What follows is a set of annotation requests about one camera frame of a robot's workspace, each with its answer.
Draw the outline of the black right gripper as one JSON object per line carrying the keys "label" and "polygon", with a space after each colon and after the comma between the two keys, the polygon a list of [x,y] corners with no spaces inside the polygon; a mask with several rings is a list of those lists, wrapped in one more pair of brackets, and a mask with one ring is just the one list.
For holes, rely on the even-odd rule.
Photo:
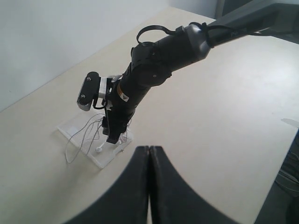
{"label": "black right gripper", "polygon": [[106,142],[118,142],[144,96],[145,87],[138,83],[134,75],[126,74],[116,81],[112,78],[101,78],[100,98],[107,101],[101,124],[102,133],[108,136]]}

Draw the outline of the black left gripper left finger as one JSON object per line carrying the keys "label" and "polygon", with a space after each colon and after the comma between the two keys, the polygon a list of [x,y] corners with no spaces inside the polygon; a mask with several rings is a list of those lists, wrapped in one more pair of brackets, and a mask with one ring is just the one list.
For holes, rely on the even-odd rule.
{"label": "black left gripper left finger", "polygon": [[112,186],[68,224],[145,224],[150,148],[138,146]]}

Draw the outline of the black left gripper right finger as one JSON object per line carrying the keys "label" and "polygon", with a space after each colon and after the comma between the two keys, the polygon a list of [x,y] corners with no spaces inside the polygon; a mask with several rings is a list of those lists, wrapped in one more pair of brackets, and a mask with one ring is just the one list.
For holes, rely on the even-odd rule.
{"label": "black left gripper right finger", "polygon": [[149,148],[148,191],[153,224],[236,223],[186,183],[162,147]]}

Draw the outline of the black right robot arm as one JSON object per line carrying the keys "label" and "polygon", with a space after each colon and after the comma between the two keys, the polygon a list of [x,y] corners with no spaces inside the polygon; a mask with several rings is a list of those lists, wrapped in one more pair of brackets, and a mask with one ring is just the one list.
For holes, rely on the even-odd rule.
{"label": "black right robot arm", "polygon": [[139,42],[131,49],[131,62],[107,90],[103,134],[115,144],[127,129],[135,109],[151,87],[163,84],[174,71],[206,58],[209,51],[232,40],[272,36],[299,39],[299,3],[296,0],[253,0],[210,24],[191,22],[174,31],[150,25],[141,33],[161,30],[166,37]]}

